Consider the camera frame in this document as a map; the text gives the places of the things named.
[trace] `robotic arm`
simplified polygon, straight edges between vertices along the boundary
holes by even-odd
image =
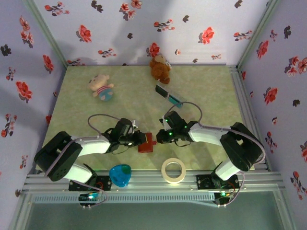
[[[224,131],[221,128],[203,128],[197,121],[186,123],[175,111],[167,113],[160,119],[160,122],[164,129],[161,129],[156,136],[158,143],[177,143],[180,139],[189,142],[203,141],[223,146],[228,158],[213,171],[212,179],[215,184],[220,184],[221,180],[228,180],[239,171],[247,172],[262,154],[261,148],[244,136]],[[242,123],[236,122],[228,130],[230,129],[257,140]]]
[[[112,153],[120,145],[129,148],[146,142],[146,135],[134,128],[130,120],[122,118],[114,128],[97,137],[73,138],[59,132],[36,154],[34,161],[52,181],[67,178],[93,186],[97,174],[88,165],[75,163],[76,159],[93,153]]]

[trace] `cable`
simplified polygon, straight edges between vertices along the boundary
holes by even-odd
[[[94,115],[91,115],[88,117],[87,119],[87,124],[89,125],[89,127],[91,127],[93,130],[95,130],[100,136],[102,135],[102,133],[97,129],[95,128],[94,126],[92,126],[91,122],[90,122],[90,119],[93,117],[93,116],[108,116],[108,117],[111,117],[111,118],[114,118],[116,120],[119,121],[119,119],[117,117],[114,117],[114,116],[111,116],[111,115],[108,115],[108,114],[94,114]]]
[[[201,124],[202,110],[201,110],[201,108],[200,108],[198,105],[196,105],[196,104],[193,103],[193,102],[179,102],[179,103],[176,103],[176,104],[174,104],[172,107],[170,107],[170,109],[164,114],[163,117],[165,117],[165,115],[166,115],[167,113],[169,113],[175,106],[177,106],[177,105],[179,105],[179,104],[192,104],[192,105],[194,105],[195,107],[198,108],[198,110],[199,110],[200,113],[201,113],[200,118],[198,119],[198,124],[199,124],[202,128],[207,128],[207,129],[212,129],[212,130],[218,130],[218,131],[228,131],[228,132],[232,132],[232,133],[235,133],[235,134],[237,134],[237,135],[243,136],[243,137],[245,137],[245,138],[247,138],[247,139],[253,141],[255,144],[257,144],[257,145],[259,146],[259,148],[261,149],[261,151],[262,151],[262,158],[261,158],[259,161],[256,161],[256,162],[254,163],[254,165],[255,165],[255,164],[259,164],[260,162],[262,162],[262,161],[265,159],[266,153],[265,153],[264,147],[261,145],[261,143],[260,143],[259,141],[257,141],[256,139],[250,137],[249,135],[246,135],[245,133],[238,132],[238,131],[236,131],[236,130],[232,130],[232,129],[230,129],[230,128],[222,128],[222,127],[216,127],[216,126],[204,126],[204,125],[202,125],[202,124]]]
[[[107,195],[107,193],[106,193],[103,189],[97,188],[97,187],[93,187],[93,186],[90,186],[90,185],[81,183],[81,182],[79,182],[79,181],[75,181],[75,180],[72,180],[72,181],[75,182],[75,183],[77,183],[77,184],[79,184],[79,185],[82,185],[82,186],[85,186],[85,187],[92,188],[92,189],[95,189],[95,190],[97,190],[97,191],[100,191],[100,192],[102,192],[103,194],[106,195],[106,198],[105,198],[103,201],[100,201],[99,203],[94,204],[94,205],[90,205],[90,207],[95,207],[95,206],[101,205],[102,203],[104,203],[104,202],[106,202],[106,201],[108,200],[108,195]]]
[[[191,144],[190,141],[189,141],[189,144],[185,144],[185,145],[178,145],[178,144],[177,144],[177,141],[174,141],[174,143],[175,143],[175,145],[177,145],[178,147],[186,147],[186,146],[188,146],[188,145]]]
[[[244,181],[245,181],[245,175],[243,173],[240,173],[242,176],[243,176],[243,179],[242,179],[242,183],[241,183],[241,186],[239,187],[238,191],[236,192],[236,194],[234,195],[234,198],[232,198],[231,201],[229,201],[227,204],[224,204],[223,206],[226,207],[228,205],[230,205],[236,198],[237,196],[239,195],[239,192],[244,184]]]

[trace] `stuffed toy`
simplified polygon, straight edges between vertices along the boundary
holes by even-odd
[[[94,91],[93,97],[99,96],[99,98],[105,102],[112,98],[112,88],[114,87],[114,84],[108,85],[107,80],[109,79],[109,75],[99,74],[90,80],[88,88]]]
[[[162,55],[157,55],[153,57],[151,62],[149,63],[151,70],[151,75],[158,81],[163,84],[168,84],[170,78],[168,76],[168,72],[171,70],[170,64]]]

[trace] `plush doll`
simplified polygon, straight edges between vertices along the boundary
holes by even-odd
[[[99,96],[99,98],[105,102],[111,99],[113,95],[112,88],[114,87],[114,84],[108,85],[107,80],[109,79],[109,75],[99,74],[90,80],[88,88],[94,91],[93,97]]]
[[[170,78],[168,72],[170,71],[170,64],[162,55],[153,57],[149,66],[152,68],[151,75],[163,84],[168,84]]]

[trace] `masking tape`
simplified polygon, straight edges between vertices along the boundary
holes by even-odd
[[[166,167],[170,164],[178,164],[181,167],[181,174],[179,177],[177,178],[172,178],[169,177],[166,174]],[[163,164],[162,164],[162,168],[161,168],[161,173],[163,178],[166,180],[166,182],[170,183],[170,184],[178,184],[181,181],[183,181],[184,177],[186,176],[186,166],[183,164],[183,162],[177,158],[170,158],[167,159]]]

